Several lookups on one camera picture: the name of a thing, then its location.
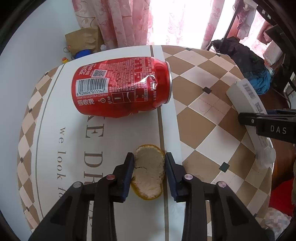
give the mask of yellow cap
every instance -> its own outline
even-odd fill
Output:
[[[64,57],[64,58],[62,59],[62,63],[65,64],[65,63],[67,63],[67,62],[69,62],[69,59],[67,59],[66,57]]]

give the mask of coca-cola can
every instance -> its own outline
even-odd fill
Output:
[[[169,102],[172,74],[168,62],[153,57],[105,60],[80,67],[72,98],[85,115],[122,117]]]

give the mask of red cloth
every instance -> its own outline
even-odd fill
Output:
[[[294,205],[291,202],[291,193],[293,188],[292,178],[289,181],[283,182],[276,189],[271,191],[269,206],[273,207],[284,214],[293,216]]]
[[[272,27],[272,25],[267,22],[266,20],[264,21],[264,24],[262,28],[260,29],[260,32],[257,36],[257,39],[264,44],[268,44],[272,41],[272,39],[265,33],[266,30],[269,30]]]
[[[235,18],[227,38],[230,38],[230,37],[236,37],[237,38],[237,33],[238,33],[237,26],[238,26],[238,24],[239,24],[239,20],[238,20],[238,18]]]

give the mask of box barcode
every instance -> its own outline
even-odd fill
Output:
[[[250,96],[250,98],[252,100],[256,98],[255,94],[253,93],[253,91],[251,90],[251,88],[248,84],[244,84],[242,86],[244,87],[244,89],[246,90],[246,92],[248,93],[248,95]]]
[[[106,73],[107,70],[95,69],[91,77],[105,77]]]
[[[263,111],[259,102],[255,103],[255,106],[256,106],[258,113],[261,113]]]
[[[76,81],[76,96],[108,93],[109,78],[90,78]]]

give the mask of tile pattern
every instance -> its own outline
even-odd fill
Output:
[[[33,144],[34,130],[38,121],[43,96],[46,94],[56,71],[57,68],[46,73],[36,84],[32,97],[29,100],[20,131],[17,180],[24,214],[32,231],[38,226],[40,220],[35,207],[37,203],[34,200],[31,181],[31,146]]]
[[[186,171],[204,182],[225,181],[264,224],[271,169],[257,168],[249,134],[226,95],[235,81],[244,79],[242,73],[227,55],[173,46],[163,46],[163,52],[174,76],[173,97]]]

